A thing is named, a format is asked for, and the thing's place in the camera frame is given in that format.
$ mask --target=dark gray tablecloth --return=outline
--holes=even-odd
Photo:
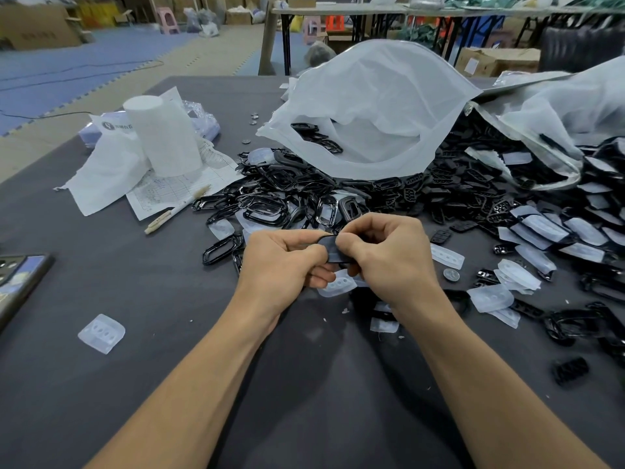
[[[202,102],[221,124],[217,148],[235,157],[271,146],[254,135],[250,114],[267,121],[281,105],[284,81],[168,78],[150,93],[178,86],[183,99]],[[244,146],[244,139],[252,143]],[[148,220],[139,223],[125,199],[83,217],[69,192],[52,188],[87,155],[75,137],[0,185],[3,251],[50,252],[57,259],[0,335],[3,469],[85,464],[207,333],[236,283],[230,261],[202,267],[201,253],[215,242],[204,216],[185,210],[148,237]],[[426,221],[426,228],[437,227]],[[457,288],[468,288],[479,268],[496,266],[492,244],[477,230],[452,236],[446,246],[466,255]],[[558,261],[558,267],[566,265]],[[579,291],[561,269],[531,302],[560,309],[568,307],[565,299],[574,306],[595,297]],[[399,339],[401,330],[371,333],[354,311],[342,314],[347,306],[347,296],[324,299],[311,290],[296,301],[248,374],[212,465],[471,466],[415,342]],[[126,327],[108,355],[76,336],[100,313]],[[622,373],[593,343],[558,347],[525,318],[513,330],[472,310],[466,322],[591,449],[613,467],[625,467]],[[590,377],[562,390],[550,362],[576,354],[590,363]]]

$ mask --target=white label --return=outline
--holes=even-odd
[[[469,59],[467,65],[465,66],[465,72],[469,72],[469,74],[475,74],[475,70],[478,68],[479,61],[477,59]]]

